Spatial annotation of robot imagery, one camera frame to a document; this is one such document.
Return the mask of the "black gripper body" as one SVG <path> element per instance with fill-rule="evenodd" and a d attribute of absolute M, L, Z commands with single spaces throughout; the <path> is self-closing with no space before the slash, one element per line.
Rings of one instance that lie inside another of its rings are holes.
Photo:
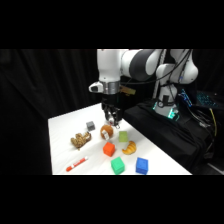
<path fill-rule="evenodd" d="M 113 116 L 114 118 L 122 117 L 122 110 L 120 107 L 120 97 L 118 94 L 102 95 L 102 110 L 105 113 L 105 117 Z"/>

